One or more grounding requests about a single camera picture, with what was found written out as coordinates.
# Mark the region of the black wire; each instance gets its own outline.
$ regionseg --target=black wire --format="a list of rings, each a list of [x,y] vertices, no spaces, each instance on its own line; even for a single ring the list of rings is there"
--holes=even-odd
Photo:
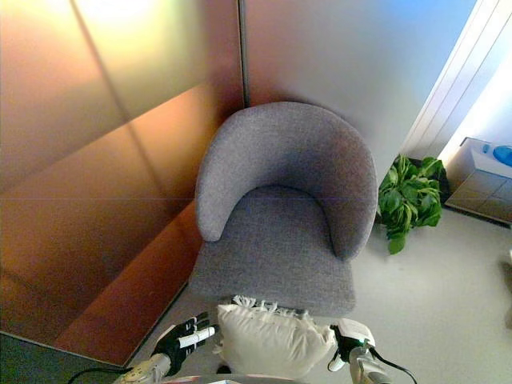
[[[88,370],[83,370],[83,371],[75,374],[72,378],[70,378],[70,380],[67,382],[67,384],[71,384],[72,382],[74,382],[74,380],[78,376],[82,376],[83,374],[86,374],[88,372],[105,372],[108,374],[125,374],[126,372],[130,372],[130,371],[131,371],[131,368],[125,368],[124,370],[114,370],[111,368],[89,368]]]
[[[413,379],[414,384],[418,384],[418,382],[416,381],[416,378],[414,377],[413,373],[410,370],[408,370],[407,368],[404,368],[403,366],[399,366],[393,362],[388,362],[380,354],[378,354],[377,351],[375,350],[375,348],[373,348],[373,347],[370,348],[370,352],[375,358],[378,358],[384,364],[387,364],[388,366],[392,366],[393,368],[396,368],[397,370],[404,371],[406,374],[408,374],[410,376],[410,378]]]

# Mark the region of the gray wall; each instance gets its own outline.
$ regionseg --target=gray wall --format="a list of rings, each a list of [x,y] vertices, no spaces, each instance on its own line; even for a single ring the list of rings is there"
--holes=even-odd
[[[249,0],[251,104],[312,102],[350,122],[383,178],[475,0]]]

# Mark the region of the white cushion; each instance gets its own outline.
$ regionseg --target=white cushion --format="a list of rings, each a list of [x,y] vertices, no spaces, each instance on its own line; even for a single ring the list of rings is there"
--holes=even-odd
[[[335,345],[334,332],[308,315],[283,316],[265,308],[218,306],[222,346],[233,372],[301,378]]]

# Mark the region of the blue object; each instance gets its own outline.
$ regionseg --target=blue object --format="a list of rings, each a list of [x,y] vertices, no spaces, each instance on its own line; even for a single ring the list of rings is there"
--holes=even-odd
[[[499,162],[512,166],[512,146],[497,146],[493,155]]]

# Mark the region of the gray armchair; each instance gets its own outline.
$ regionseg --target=gray armchair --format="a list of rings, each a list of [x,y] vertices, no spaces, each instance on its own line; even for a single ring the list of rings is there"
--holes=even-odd
[[[205,240],[196,294],[244,294],[342,316],[353,309],[350,260],[374,222],[377,183],[359,133],[317,106],[276,102],[222,125],[196,190]]]

